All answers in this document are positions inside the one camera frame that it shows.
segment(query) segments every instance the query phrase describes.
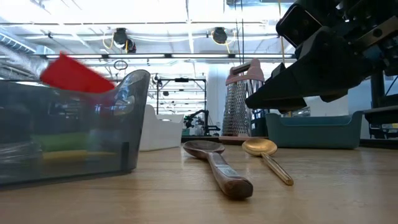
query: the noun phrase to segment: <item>brass spoon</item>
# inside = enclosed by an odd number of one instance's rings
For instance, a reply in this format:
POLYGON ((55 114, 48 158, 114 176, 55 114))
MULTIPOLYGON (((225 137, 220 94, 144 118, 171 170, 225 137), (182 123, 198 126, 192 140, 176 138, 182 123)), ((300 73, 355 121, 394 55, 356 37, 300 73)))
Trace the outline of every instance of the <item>brass spoon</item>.
POLYGON ((283 168, 273 159, 273 155, 278 147, 276 144, 267 139, 249 139, 242 144, 242 148, 245 152, 252 156, 262 156, 264 162, 275 172, 279 178, 285 182, 286 185, 293 185, 293 179, 286 173, 283 168))
POLYGON ((244 199, 253 194, 252 183, 241 177, 221 156, 225 150, 222 144, 196 140, 186 142, 183 148, 187 153, 199 159, 207 159, 219 187, 227 196, 233 199, 244 199))

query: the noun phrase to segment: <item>box grater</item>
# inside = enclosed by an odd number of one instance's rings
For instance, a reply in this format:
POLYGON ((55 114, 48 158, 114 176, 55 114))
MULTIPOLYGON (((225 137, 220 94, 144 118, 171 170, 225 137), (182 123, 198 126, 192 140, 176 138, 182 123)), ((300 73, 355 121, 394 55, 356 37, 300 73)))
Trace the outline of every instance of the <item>box grater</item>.
POLYGON ((222 136, 250 136, 252 110, 245 99, 264 83, 264 74, 260 61, 253 59, 249 63, 233 67, 226 80, 226 98, 222 136))

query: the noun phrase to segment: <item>white bin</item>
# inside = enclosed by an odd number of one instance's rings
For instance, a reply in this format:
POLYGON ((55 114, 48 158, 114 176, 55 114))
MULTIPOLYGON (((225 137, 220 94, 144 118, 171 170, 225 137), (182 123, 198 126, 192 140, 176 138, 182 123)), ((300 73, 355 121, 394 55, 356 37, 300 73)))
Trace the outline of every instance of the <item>white bin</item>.
POLYGON ((159 114, 151 105, 146 105, 142 126, 140 151, 153 151, 180 147, 183 114, 159 114))

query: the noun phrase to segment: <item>red cloth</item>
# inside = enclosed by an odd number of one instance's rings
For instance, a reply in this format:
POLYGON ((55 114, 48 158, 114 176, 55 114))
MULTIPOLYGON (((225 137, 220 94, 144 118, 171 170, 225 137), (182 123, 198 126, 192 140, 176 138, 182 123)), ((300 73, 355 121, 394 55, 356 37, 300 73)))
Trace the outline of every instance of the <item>red cloth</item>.
POLYGON ((64 54, 47 67, 40 80, 59 89, 86 93, 104 93, 114 89, 109 80, 64 54))

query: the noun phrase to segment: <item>spoon handle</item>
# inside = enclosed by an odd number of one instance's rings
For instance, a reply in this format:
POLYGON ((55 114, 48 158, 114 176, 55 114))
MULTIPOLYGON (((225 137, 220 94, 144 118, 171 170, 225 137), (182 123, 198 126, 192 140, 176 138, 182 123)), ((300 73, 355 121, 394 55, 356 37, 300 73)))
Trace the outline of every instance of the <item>spoon handle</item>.
POLYGON ((235 199, 244 199, 253 194, 253 185, 250 181, 232 169, 220 154, 209 152, 207 160, 224 194, 235 199))
POLYGON ((271 168, 272 171, 274 171, 276 175, 278 175, 279 178, 283 180, 283 182, 285 182, 286 185, 291 186, 294 184, 293 179, 286 173, 285 170, 283 170, 283 168, 281 168, 281 166, 271 156, 268 156, 264 152, 261 153, 261 156, 264 162, 269 166, 269 168, 271 168))

